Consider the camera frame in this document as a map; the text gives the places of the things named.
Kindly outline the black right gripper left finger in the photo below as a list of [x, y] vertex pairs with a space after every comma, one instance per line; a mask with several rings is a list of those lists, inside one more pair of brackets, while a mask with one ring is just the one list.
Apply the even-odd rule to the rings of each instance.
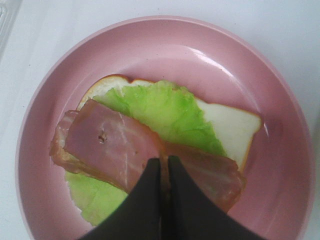
[[147, 161], [123, 203], [82, 240], [158, 240], [160, 238], [160, 160]]

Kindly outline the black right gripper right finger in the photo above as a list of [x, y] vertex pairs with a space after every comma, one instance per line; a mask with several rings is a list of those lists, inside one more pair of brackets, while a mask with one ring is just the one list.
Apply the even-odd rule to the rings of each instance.
[[178, 240], [256, 240], [258, 236], [212, 203], [180, 159], [168, 159], [171, 209]]

